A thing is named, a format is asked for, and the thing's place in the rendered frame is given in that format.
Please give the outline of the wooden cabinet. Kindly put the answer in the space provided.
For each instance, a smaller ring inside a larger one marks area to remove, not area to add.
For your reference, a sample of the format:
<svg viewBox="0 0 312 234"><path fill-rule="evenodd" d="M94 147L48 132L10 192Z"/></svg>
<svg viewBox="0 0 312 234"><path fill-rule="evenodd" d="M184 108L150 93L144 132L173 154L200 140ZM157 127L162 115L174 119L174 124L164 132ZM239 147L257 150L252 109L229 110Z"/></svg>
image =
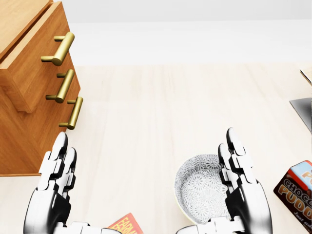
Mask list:
<svg viewBox="0 0 312 234"><path fill-rule="evenodd" d="M0 63L10 54L54 0L0 0ZM36 175L43 156L61 131L34 137L0 88L0 176Z"/></svg>

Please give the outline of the red printed food box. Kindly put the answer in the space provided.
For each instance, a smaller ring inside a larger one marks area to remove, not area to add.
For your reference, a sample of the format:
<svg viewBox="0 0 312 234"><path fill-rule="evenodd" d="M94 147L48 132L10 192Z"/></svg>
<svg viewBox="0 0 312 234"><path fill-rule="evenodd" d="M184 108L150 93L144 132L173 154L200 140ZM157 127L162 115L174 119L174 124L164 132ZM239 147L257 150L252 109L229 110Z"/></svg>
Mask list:
<svg viewBox="0 0 312 234"><path fill-rule="evenodd" d="M108 227L122 234L144 234L132 213L128 213Z"/></svg>

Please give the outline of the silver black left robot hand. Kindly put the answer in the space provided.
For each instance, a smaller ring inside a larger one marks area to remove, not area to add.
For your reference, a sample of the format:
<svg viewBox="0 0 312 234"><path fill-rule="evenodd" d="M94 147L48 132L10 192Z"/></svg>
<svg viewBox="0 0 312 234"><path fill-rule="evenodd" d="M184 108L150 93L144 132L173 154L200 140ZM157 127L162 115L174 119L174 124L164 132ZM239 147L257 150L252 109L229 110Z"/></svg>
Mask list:
<svg viewBox="0 0 312 234"><path fill-rule="evenodd" d="M87 222L67 225L71 204L68 192L73 189L77 153L68 148L65 132L57 136L51 151L44 155L39 169L40 180L28 204L23 234L121 234L92 227Z"/></svg>

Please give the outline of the brown chocolate pudding box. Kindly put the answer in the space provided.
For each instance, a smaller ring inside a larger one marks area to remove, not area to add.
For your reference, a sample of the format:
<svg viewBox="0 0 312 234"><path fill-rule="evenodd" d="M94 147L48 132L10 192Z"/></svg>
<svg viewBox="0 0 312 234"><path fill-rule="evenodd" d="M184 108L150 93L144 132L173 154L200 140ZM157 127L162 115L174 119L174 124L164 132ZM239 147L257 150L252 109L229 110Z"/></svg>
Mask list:
<svg viewBox="0 0 312 234"><path fill-rule="evenodd" d="M290 167L273 192L312 234L312 162L305 160Z"/></svg>

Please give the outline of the pale printed box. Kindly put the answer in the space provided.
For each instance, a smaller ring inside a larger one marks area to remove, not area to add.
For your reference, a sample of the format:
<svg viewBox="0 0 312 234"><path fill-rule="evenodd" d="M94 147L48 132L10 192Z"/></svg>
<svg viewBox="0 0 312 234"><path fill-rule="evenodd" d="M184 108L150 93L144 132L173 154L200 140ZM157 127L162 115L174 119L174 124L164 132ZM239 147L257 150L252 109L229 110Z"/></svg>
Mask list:
<svg viewBox="0 0 312 234"><path fill-rule="evenodd" d="M312 67L300 69L301 75L306 79L306 81L312 86Z"/></svg>

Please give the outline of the patterned black white bowl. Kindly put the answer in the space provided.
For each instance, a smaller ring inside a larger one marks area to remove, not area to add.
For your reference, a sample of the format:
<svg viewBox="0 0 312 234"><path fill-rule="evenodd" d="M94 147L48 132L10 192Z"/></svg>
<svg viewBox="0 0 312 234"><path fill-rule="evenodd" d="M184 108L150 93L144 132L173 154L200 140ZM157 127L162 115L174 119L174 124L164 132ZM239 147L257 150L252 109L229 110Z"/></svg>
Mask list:
<svg viewBox="0 0 312 234"><path fill-rule="evenodd" d="M177 203L195 224L206 224L216 217L231 219L225 203L228 188L220 171L218 155L201 154L186 160L175 176Z"/></svg>

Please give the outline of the flat grey plate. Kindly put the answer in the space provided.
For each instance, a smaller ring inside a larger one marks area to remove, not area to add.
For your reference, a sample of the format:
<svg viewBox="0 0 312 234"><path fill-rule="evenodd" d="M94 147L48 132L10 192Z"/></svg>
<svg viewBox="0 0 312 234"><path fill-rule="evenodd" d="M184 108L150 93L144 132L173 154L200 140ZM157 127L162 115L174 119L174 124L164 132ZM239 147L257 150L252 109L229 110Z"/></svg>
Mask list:
<svg viewBox="0 0 312 234"><path fill-rule="evenodd" d="M311 112L311 102L312 98L307 97L307 98L302 98L302 99L295 99L291 100L290 104L292 107L295 109L295 111L298 113L302 121L305 123L309 131L312 131L312 112Z"/></svg>

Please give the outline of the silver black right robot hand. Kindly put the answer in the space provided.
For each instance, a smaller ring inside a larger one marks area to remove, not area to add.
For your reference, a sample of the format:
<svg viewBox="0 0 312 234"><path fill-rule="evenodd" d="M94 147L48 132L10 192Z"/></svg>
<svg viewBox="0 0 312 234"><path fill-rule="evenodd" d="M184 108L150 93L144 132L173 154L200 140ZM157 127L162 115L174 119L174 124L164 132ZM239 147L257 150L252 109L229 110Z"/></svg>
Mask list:
<svg viewBox="0 0 312 234"><path fill-rule="evenodd" d="M227 144L218 147L221 181L227 186L225 203L231 219L211 218L206 224L184 227L176 234L273 234L272 218L265 192L252 172L251 157L233 128Z"/></svg>

